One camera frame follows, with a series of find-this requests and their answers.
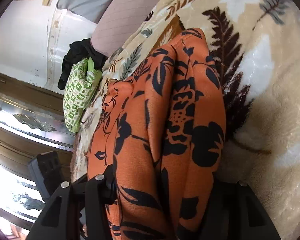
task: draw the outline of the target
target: striped pink fabric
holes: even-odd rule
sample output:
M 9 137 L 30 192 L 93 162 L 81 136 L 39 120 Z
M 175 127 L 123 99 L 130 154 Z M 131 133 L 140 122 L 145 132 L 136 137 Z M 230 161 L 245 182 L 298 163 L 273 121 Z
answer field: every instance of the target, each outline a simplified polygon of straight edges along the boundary
M 108 56 L 140 27 L 159 0 L 113 0 L 100 19 L 91 43 Z

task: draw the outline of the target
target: silver rivet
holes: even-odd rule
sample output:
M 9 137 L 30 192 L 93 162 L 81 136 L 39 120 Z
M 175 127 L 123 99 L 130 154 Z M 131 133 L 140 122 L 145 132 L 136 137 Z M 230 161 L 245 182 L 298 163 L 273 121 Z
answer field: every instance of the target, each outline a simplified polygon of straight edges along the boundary
M 98 174 L 96 176 L 96 180 L 103 180 L 105 178 L 105 176 L 103 174 Z
M 243 180 L 239 180 L 239 185 L 240 185 L 241 187 L 245 187 L 245 186 L 248 185 L 248 183 L 246 183 L 246 182 L 243 181 Z
M 70 183 L 68 181 L 64 181 L 61 183 L 61 187 L 62 188 L 66 188 L 66 187 L 69 187 Z

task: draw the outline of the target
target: folded orange cloth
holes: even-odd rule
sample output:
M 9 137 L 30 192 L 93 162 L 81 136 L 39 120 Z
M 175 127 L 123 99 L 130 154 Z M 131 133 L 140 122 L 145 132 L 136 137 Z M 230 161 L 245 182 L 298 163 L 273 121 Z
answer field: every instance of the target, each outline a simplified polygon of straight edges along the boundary
M 114 166 L 113 237 L 194 239 L 225 132 L 219 78 L 200 29 L 155 49 L 126 81 L 110 82 L 87 156 L 89 178 Z

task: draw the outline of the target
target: fleece blanket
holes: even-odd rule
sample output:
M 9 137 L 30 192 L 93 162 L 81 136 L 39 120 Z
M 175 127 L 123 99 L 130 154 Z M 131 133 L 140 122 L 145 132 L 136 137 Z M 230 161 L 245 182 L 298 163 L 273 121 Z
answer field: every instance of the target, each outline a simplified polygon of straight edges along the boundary
M 111 79 L 127 79 L 154 49 L 189 28 L 203 30 L 221 82 L 226 138 L 217 176 L 246 180 L 282 239 L 300 235 L 300 11 L 291 0 L 160 0 L 106 62 L 82 118 L 73 180 Z

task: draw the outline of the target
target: green patterned cloth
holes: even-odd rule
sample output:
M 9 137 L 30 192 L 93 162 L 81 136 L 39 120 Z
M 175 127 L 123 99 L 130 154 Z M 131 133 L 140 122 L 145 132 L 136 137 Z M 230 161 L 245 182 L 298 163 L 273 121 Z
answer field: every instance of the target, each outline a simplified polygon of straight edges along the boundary
M 102 72 L 94 69 L 91 57 L 73 65 L 63 97 L 65 123 L 70 132 L 79 131 L 83 110 L 90 102 L 101 77 Z

